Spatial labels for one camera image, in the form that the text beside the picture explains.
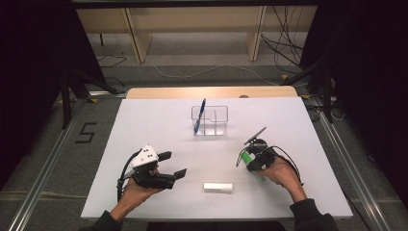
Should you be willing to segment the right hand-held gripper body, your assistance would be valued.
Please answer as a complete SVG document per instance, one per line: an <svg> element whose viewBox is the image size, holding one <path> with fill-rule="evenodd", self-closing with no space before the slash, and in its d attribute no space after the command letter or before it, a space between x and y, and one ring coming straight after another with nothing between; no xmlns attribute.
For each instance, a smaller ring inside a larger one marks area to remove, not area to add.
<svg viewBox="0 0 408 231"><path fill-rule="evenodd" d="M278 157L278 154L271 146L268 146L268 144L264 140L258 138L258 136L261 135L265 130L266 127L262 128L258 133L249 138L244 143L243 150L253 155L255 161L258 161L260 163L261 169L263 167L270 167L274 160Z"/></svg>

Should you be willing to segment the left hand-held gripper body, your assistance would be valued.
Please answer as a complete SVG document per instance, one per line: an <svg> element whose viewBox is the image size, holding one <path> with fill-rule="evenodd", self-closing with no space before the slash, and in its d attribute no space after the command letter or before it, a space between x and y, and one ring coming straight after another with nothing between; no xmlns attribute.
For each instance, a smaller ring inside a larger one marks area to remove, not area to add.
<svg viewBox="0 0 408 231"><path fill-rule="evenodd" d="M174 174L161 174L156 168L159 154L147 144L131 160L131 176L138 186L147 189L171 189L176 181Z"/></svg>

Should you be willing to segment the white eraser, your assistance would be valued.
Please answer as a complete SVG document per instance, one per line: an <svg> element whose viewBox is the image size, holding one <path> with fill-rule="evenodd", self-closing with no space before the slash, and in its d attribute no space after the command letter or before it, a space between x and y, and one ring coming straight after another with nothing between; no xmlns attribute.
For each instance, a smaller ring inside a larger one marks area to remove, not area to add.
<svg viewBox="0 0 408 231"><path fill-rule="evenodd" d="M206 193L231 193L233 191L233 184L205 182L203 190Z"/></svg>

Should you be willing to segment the clear acrylic organizer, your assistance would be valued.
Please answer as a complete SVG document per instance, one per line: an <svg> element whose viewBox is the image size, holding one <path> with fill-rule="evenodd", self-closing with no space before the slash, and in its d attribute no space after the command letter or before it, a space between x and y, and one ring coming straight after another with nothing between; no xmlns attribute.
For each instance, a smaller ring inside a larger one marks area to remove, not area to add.
<svg viewBox="0 0 408 231"><path fill-rule="evenodd" d="M200 106L191 108L192 126L198 119ZM229 120L227 106L205 106L197 136L225 136Z"/></svg>

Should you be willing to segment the blue pen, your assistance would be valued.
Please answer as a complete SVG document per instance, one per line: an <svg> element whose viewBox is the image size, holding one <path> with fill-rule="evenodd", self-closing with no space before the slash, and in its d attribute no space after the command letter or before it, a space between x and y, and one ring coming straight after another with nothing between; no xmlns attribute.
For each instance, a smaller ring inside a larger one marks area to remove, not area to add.
<svg viewBox="0 0 408 231"><path fill-rule="evenodd" d="M194 127L193 127L193 132L194 132L195 135L198 133L201 118L202 118L203 113L204 113L205 105L206 105L206 98L204 98L202 100L202 103L201 103L201 106L200 106L200 111L199 111L199 114L198 114L198 119L196 120L196 122L194 124Z"/></svg>

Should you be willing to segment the person's left hand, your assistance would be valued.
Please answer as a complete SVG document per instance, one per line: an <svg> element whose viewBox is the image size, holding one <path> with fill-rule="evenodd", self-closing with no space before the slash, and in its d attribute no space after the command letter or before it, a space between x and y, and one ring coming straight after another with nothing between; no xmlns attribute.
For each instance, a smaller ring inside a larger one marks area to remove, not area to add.
<svg viewBox="0 0 408 231"><path fill-rule="evenodd" d="M147 189L138 186L133 178L130 178L124 188L123 194L119 199L118 205L127 211L133 211L139 207L145 200L155 193L160 193L162 189Z"/></svg>

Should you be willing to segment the person's right hand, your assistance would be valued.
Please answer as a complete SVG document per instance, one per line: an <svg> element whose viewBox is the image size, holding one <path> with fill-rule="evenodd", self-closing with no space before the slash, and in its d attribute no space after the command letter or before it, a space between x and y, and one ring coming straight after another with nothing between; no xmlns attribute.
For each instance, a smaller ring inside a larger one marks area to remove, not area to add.
<svg viewBox="0 0 408 231"><path fill-rule="evenodd" d="M286 189L291 196L293 203L297 203L307 198L306 192L299 182L294 170L284 160L277 158L269 168L261 169L258 173L266 176L275 184Z"/></svg>

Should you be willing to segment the wooden table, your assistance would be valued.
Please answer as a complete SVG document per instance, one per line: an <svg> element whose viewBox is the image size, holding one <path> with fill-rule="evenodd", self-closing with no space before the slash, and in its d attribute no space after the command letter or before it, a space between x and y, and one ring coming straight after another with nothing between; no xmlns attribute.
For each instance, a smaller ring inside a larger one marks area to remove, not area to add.
<svg viewBox="0 0 408 231"><path fill-rule="evenodd" d="M291 86L132 88L127 99L297 97Z"/></svg>

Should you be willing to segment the black metal stand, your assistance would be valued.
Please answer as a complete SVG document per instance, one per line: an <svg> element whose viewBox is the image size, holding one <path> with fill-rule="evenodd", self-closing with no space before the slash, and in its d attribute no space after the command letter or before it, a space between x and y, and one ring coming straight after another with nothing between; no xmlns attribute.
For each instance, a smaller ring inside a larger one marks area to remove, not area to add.
<svg viewBox="0 0 408 231"><path fill-rule="evenodd" d="M285 81L283 86L290 86L307 76L310 76L307 85L308 92L317 93L319 90L322 90L322 111L327 120L332 123L330 50L328 48L322 52L321 56L314 64L295 75L292 79Z"/></svg>
<svg viewBox="0 0 408 231"><path fill-rule="evenodd" d="M117 90L113 87L110 87L101 80L97 80L96 78L91 77L83 71L77 69L66 70L61 77L61 95L64 109L64 129L68 126L72 118L69 92L72 91L74 95L79 99L88 98L90 96L90 93L86 88L85 83L91 83L111 94L124 93L124 90Z"/></svg>

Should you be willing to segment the black curtain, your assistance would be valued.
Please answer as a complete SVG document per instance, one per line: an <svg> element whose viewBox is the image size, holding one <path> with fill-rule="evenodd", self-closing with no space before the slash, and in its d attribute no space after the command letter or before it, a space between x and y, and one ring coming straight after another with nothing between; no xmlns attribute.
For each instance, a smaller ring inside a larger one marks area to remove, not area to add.
<svg viewBox="0 0 408 231"><path fill-rule="evenodd" d="M408 0L316 1L301 64L335 49L335 92L408 208Z"/></svg>
<svg viewBox="0 0 408 231"><path fill-rule="evenodd" d="M71 0L0 0L0 189L71 69L105 81Z"/></svg>

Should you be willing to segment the aluminium floor rail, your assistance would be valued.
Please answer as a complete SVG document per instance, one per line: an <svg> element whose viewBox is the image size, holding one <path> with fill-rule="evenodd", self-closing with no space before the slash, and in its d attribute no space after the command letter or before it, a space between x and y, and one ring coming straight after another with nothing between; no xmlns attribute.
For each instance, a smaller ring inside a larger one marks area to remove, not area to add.
<svg viewBox="0 0 408 231"><path fill-rule="evenodd" d="M11 212L12 219L6 222L6 231L24 230L85 104L84 100L79 100L72 105L71 119L65 127L61 123L62 108L56 108L57 112L42 127L29 154L17 165L0 192L0 202L17 204L16 210Z"/></svg>
<svg viewBox="0 0 408 231"><path fill-rule="evenodd" d="M379 204L376 202L373 194L371 193L368 185L366 184L362 174L354 164L352 158L349 155L348 150L345 148L344 143L338 134L333 123L330 123L327 116L323 113L319 114L320 122L329 138L331 140L334 149L342 163L344 170L350 183L352 184L354 191L362 206L364 207L370 223L372 225L372 231L391 231L391 226L387 222L384 213L380 209Z"/></svg>

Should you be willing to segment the wooden shelf frame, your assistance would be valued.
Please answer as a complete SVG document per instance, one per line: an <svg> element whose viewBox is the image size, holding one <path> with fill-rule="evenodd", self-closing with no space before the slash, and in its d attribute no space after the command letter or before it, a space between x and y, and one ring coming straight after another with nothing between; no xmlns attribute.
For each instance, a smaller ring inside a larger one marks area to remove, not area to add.
<svg viewBox="0 0 408 231"><path fill-rule="evenodd" d="M145 61L157 33L245 34L248 58L258 56L261 34L276 32L283 23L291 33L310 30L316 6L192 7L82 9L77 12L88 34L127 34L136 61Z"/></svg>

